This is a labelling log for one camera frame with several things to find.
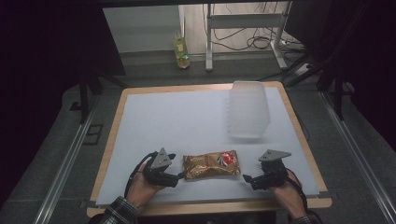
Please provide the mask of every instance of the plaid shirt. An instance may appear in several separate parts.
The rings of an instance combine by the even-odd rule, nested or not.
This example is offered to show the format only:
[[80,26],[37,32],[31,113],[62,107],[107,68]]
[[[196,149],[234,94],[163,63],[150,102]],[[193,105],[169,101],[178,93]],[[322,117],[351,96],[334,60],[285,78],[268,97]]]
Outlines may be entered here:
[[[137,208],[128,203],[126,199],[118,197],[105,211],[105,216],[100,224],[133,224],[136,222]],[[290,224],[320,224],[314,215],[300,217]]]
[[100,224],[132,224],[136,223],[137,208],[126,199],[118,197],[105,211]]

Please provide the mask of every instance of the translucent plastic bin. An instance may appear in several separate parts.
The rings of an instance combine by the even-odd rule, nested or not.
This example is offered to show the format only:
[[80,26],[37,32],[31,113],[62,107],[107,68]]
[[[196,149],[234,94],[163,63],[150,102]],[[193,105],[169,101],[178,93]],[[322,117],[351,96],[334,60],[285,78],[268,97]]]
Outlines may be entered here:
[[271,122],[267,96],[262,83],[235,81],[230,89],[230,125],[232,137],[261,138]]

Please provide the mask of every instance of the red logo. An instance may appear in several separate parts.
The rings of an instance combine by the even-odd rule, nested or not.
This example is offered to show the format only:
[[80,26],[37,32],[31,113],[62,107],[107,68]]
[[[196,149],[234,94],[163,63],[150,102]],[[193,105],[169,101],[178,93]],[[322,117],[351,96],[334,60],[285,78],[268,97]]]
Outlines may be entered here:
[[235,157],[230,152],[223,152],[218,157],[218,164],[221,166],[228,166],[235,162]]

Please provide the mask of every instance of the person's arm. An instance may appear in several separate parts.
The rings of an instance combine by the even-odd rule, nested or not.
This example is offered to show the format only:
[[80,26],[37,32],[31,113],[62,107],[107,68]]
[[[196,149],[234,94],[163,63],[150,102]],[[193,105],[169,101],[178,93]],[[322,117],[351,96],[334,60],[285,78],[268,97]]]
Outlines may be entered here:
[[[289,178],[301,186],[295,174],[288,170]],[[304,209],[303,199],[300,197],[297,189],[288,181],[280,187],[269,188],[275,196],[279,204],[285,208],[290,217],[291,224],[320,224],[322,223],[315,215],[307,214]]]
[[145,164],[140,166],[134,181],[129,187],[126,199],[118,197],[105,211],[101,224],[134,224],[138,208],[148,203],[154,195],[164,187],[148,183],[141,173]]

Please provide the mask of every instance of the gold foil bag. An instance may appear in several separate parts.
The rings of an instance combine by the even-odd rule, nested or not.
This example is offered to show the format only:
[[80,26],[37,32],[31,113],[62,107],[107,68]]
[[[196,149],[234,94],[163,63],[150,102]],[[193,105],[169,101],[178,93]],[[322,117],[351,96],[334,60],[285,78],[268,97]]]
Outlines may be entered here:
[[235,150],[200,156],[183,156],[183,169],[186,172],[186,179],[241,174]]

